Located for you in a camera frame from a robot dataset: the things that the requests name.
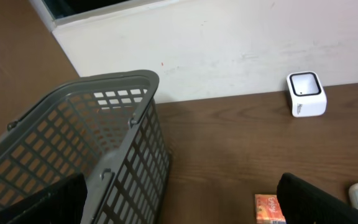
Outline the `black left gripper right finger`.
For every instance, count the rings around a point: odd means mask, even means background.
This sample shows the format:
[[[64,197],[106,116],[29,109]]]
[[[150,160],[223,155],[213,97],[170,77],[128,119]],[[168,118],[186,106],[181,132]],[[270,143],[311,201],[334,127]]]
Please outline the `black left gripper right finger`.
[[[287,224],[358,224],[358,209],[288,172],[277,199]]]

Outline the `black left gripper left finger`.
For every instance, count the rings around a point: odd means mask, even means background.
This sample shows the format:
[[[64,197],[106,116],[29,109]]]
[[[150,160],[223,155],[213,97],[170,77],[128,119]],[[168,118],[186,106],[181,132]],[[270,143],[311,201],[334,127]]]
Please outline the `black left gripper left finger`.
[[[88,190],[74,173],[0,211],[0,224],[74,224],[83,216]]]

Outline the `orange snack packet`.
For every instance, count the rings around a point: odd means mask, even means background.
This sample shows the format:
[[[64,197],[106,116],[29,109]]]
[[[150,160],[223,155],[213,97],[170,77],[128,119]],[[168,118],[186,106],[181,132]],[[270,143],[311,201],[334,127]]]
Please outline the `orange snack packet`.
[[[255,194],[257,224],[286,224],[276,195]]]

